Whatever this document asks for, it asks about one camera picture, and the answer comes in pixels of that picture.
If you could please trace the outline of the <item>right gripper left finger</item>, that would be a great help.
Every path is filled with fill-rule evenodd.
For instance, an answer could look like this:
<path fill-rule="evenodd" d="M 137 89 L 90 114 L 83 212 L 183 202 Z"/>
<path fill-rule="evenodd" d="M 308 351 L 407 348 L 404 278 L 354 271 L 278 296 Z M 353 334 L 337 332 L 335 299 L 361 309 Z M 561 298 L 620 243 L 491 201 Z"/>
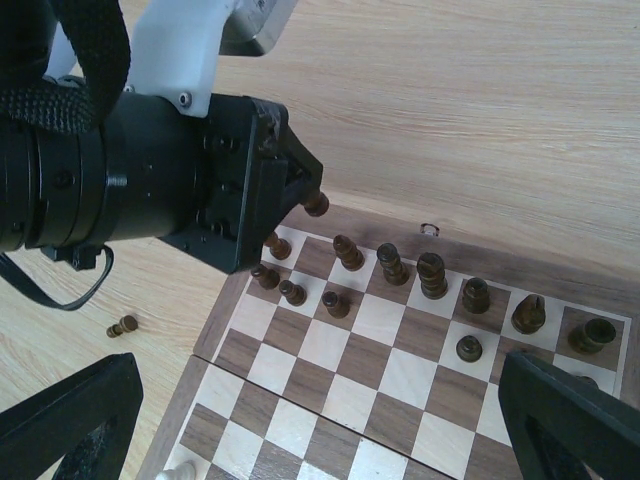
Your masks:
<path fill-rule="evenodd" d="M 1 413 L 1 477 L 120 477 L 143 400 L 131 353 L 109 355 Z"/>

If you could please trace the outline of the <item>dark rook piece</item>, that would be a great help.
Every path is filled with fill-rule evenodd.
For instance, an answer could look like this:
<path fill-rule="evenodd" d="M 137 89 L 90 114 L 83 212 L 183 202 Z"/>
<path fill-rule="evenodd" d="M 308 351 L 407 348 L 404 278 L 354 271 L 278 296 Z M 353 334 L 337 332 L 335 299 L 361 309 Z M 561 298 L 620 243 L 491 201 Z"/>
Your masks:
<path fill-rule="evenodd" d="M 571 348 L 581 354 L 595 354 L 613 342 L 617 330 L 613 323 L 604 318 L 593 318 L 576 326 L 568 336 Z"/>

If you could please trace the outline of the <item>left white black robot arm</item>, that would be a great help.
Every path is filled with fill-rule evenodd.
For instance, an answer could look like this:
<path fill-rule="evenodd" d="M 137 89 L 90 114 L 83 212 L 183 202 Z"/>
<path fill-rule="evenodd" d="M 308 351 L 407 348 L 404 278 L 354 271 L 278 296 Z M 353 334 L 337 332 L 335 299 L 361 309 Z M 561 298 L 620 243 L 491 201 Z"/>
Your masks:
<path fill-rule="evenodd" d="M 152 1 L 128 28 L 116 1 L 3 2 L 2 278 L 56 308 L 11 252 L 80 271 L 145 237 L 233 274 L 295 207 L 324 214 L 285 106 L 213 90 L 218 60 L 269 52 L 294 7 Z"/>

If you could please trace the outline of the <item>dark king piece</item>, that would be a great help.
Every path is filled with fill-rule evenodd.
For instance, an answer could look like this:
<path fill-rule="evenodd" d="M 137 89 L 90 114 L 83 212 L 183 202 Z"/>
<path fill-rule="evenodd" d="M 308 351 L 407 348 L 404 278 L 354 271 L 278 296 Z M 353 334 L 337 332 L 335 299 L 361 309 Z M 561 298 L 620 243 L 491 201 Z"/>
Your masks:
<path fill-rule="evenodd" d="M 428 299 L 437 300 L 444 297 L 448 290 L 445 264 L 441 256 L 425 252 L 418 258 L 416 265 L 422 294 Z"/>

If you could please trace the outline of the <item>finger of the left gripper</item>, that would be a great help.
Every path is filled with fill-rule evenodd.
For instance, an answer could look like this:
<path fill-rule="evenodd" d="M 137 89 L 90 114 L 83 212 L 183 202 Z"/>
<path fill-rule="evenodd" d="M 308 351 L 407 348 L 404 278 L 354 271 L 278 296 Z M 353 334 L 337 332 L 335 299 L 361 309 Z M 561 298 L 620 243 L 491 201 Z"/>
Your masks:
<path fill-rule="evenodd" d="M 322 170 L 290 127 L 269 127 L 270 200 L 307 200 L 319 190 Z"/>
<path fill-rule="evenodd" d="M 320 162 L 314 157 L 262 160 L 251 193 L 253 233 L 271 233 L 319 185 Z"/>

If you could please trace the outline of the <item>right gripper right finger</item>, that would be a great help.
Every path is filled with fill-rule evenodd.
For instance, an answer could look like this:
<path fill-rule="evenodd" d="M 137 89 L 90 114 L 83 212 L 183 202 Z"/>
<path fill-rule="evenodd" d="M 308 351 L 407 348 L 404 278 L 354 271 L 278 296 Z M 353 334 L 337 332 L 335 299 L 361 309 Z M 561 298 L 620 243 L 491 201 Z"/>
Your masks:
<path fill-rule="evenodd" d="M 525 479 L 639 477 L 639 411 L 574 387 L 573 375 L 533 355 L 506 355 L 498 397 Z"/>

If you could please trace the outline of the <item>dark pawn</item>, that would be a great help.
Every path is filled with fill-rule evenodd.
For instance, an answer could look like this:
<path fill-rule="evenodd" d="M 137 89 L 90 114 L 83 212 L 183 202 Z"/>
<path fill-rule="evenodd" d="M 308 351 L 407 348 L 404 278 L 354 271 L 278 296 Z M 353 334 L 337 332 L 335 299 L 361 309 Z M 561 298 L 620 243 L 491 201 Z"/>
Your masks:
<path fill-rule="evenodd" d="M 456 344 L 456 354 L 462 361 L 474 363 L 482 357 L 483 347 L 476 336 L 465 335 Z"/>
<path fill-rule="evenodd" d="M 575 388 L 577 388 L 578 384 L 580 384 L 580 389 L 584 389 L 586 387 L 589 387 L 589 388 L 595 389 L 595 390 L 599 390 L 600 389 L 597 381 L 594 380 L 593 378 L 589 377 L 589 376 L 573 375 L 573 378 L 575 379 L 575 385 L 574 385 Z"/>
<path fill-rule="evenodd" d="M 326 291 L 321 297 L 322 304 L 328 314 L 336 319 L 346 317 L 350 311 L 349 300 L 335 291 Z"/>
<path fill-rule="evenodd" d="M 306 301 L 306 290 L 290 280 L 281 281 L 278 289 L 282 297 L 292 306 L 301 306 Z"/>
<path fill-rule="evenodd" d="M 124 333 L 131 333 L 137 330 L 138 327 L 139 323 L 135 316 L 125 315 L 117 323 L 106 329 L 106 335 L 109 338 L 116 338 Z"/>

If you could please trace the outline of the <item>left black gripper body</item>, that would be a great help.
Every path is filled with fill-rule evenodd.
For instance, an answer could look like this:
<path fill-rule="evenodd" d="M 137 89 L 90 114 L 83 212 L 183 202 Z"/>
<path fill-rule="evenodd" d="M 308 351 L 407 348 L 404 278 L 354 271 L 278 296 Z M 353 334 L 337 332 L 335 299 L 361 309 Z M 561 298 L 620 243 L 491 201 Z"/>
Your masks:
<path fill-rule="evenodd" d="M 289 126 L 283 105 L 249 96 L 213 94 L 199 124 L 204 157 L 196 204 L 185 227 L 161 241 L 226 274 L 260 261 L 262 163 L 275 160 Z"/>

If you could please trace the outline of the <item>dark bishop piece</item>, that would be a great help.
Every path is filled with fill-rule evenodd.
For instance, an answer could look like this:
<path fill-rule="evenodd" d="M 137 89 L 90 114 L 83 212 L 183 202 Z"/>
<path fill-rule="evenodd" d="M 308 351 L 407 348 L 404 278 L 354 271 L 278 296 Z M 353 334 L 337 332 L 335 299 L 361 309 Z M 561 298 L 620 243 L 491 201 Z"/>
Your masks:
<path fill-rule="evenodd" d="M 467 280 L 462 290 L 462 305 L 472 314 L 486 312 L 491 304 L 489 285 L 479 277 Z"/>

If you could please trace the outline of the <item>dark knight piece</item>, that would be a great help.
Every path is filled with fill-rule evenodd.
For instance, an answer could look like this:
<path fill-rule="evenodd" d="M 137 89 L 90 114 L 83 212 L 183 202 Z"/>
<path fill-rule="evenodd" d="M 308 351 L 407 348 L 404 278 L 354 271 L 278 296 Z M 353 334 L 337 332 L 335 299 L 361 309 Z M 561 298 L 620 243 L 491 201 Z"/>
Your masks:
<path fill-rule="evenodd" d="M 545 299 L 541 295 L 527 295 L 512 313 L 513 327 L 524 335 L 536 333 L 546 322 Z"/>

